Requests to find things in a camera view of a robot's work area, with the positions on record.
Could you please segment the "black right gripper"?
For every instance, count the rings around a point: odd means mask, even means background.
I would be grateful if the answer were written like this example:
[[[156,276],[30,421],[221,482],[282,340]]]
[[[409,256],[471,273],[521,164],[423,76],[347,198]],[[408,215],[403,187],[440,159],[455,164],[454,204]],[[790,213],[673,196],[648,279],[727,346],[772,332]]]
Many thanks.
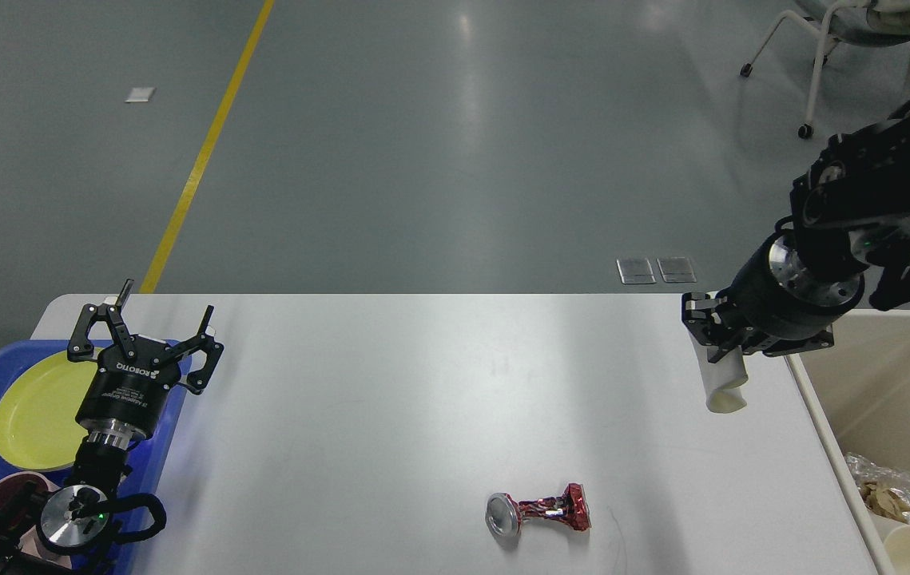
[[[802,261],[793,232],[775,232],[733,277],[726,291],[684,292],[681,320],[707,363],[741,355],[743,331],[776,338],[762,350],[780,357],[831,348],[828,327],[863,299],[866,280],[854,273],[821,280]]]

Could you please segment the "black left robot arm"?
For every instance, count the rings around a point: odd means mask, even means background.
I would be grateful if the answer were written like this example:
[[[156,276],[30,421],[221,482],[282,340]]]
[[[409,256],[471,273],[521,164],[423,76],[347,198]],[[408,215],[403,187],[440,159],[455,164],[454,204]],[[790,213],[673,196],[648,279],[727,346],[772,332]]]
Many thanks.
[[[202,394],[224,345],[207,306],[195,335],[177,343],[132,332],[123,309],[133,281],[101,304],[86,304],[66,345],[69,363],[93,365],[75,412],[83,429],[60,486],[28,479],[0,505],[0,574],[108,574],[113,554],[167,524],[155,494],[123,494],[133,448],[157,433],[174,389]]]

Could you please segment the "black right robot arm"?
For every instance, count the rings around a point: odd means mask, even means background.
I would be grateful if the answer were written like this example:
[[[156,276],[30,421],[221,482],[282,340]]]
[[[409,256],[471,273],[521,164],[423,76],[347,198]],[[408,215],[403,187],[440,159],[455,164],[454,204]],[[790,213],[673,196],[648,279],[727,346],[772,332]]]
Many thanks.
[[[827,348],[863,299],[878,311],[910,302],[910,98],[831,136],[792,182],[789,208],[728,287],[682,295],[707,363]]]

